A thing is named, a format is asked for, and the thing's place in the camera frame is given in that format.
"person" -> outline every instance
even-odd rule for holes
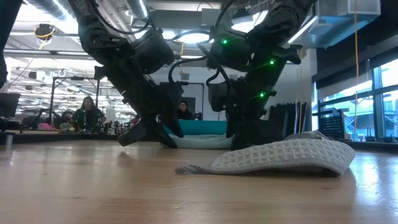
[[[180,101],[177,116],[178,119],[193,119],[192,113],[188,110],[188,103],[185,100]]]
[[[81,108],[75,111],[72,121],[81,129],[90,130],[100,126],[106,121],[104,114],[98,109],[92,97],[84,98]]]
[[[137,124],[138,123],[138,121],[141,119],[141,116],[139,116],[139,114],[137,114],[132,120],[131,120],[131,123],[134,125],[134,124]]]
[[[8,71],[3,51],[6,47],[8,37],[10,36],[21,4],[22,0],[0,1],[0,90],[5,92],[7,91],[5,89],[2,90],[2,88],[3,85],[6,86]]]

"wooden table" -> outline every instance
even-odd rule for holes
[[[397,156],[359,152],[340,178],[174,173],[223,152],[18,144],[0,151],[0,223],[398,223]]]
[[[59,134],[62,130],[7,130],[7,132],[12,132],[16,134]]]

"teal bin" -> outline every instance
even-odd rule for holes
[[[179,123],[184,135],[223,135],[226,133],[226,121],[179,120]],[[164,129],[168,134],[173,134],[166,126],[164,126]]]

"robotic arm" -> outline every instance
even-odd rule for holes
[[[172,67],[168,85],[156,85],[146,77],[164,64],[170,65],[174,61],[174,53],[163,39],[161,30],[150,29],[130,44],[125,38],[108,32],[99,20],[104,21],[95,0],[68,1],[79,24],[81,46],[103,65],[95,67],[95,78],[99,80],[107,77],[124,97],[123,102],[129,103],[142,118],[139,123],[120,134],[119,142],[126,146],[152,136],[167,146],[177,147],[161,123],[178,137],[183,137],[176,115],[177,103],[183,90],[178,82],[172,80],[171,73],[173,68],[184,61],[177,62]],[[301,62],[297,55],[298,46],[285,49],[282,45],[300,29],[317,0],[277,1],[266,19],[248,34],[219,27],[223,14],[233,1],[223,9],[216,25],[211,28],[211,38],[215,41],[210,52],[201,44],[198,46],[206,54],[201,59],[207,59],[207,67],[217,69],[216,75],[206,82],[209,101],[214,111],[226,111],[227,137],[234,136],[231,149],[236,150],[270,141],[267,137],[269,131],[273,130],[259,118],[265,114],[264,107],[268,98],[276,94],[273,87],[286,62]],[[15,2],[17,7],[12,7],[15,8],[15,13],[11,13],[10,20],[15,20],[22,1]],[[237,80],[229,80],[222,66],[247,74]],[[225,82],[209,84],[220,73]]]
[[[163,124],[183,137],[176,114],[183,90],[174,82],[158,86],[145,76],[174,61],[174,53],[161,34],[151,29],[130,44],[108,32],[96,16],[99,12],[94,0],[69,2],[79,24],[81,46],[103,65],[95,67],[95,78],[107,77],[124,97],[123,102],[129,103],[142,118],[121,133],[120,144],[126,146],[151,136],[167,146],[177,147],[155,119],[159,115]]]
[[[214,111],[228,115],[227,138],[234,136],[231,150],[282,140],[278,127],[260,119],[264,107],[287,61],[301,63],[297,49],[282,46],[304,22],[317,0],[283,0],[276,2],[262,23],[248,34],[214,27],[215,39],[207,66],[222,72],[222,65],[242,72],[237,80],[209,85],[209,101]]]

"long hair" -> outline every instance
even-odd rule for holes
[[[86,97],[83,99],[83,102],[81,103],[81,109],[82,109],[82,110],[85,109],[85,100],[89,100],[89,101],[90,101],[90,103],[91,103],[91,109],[92,109],[92,110],[95,109],[95,104],[94,104],[94,100],[92,99],[92,97],[91,97],[91,96],[86,96]]]

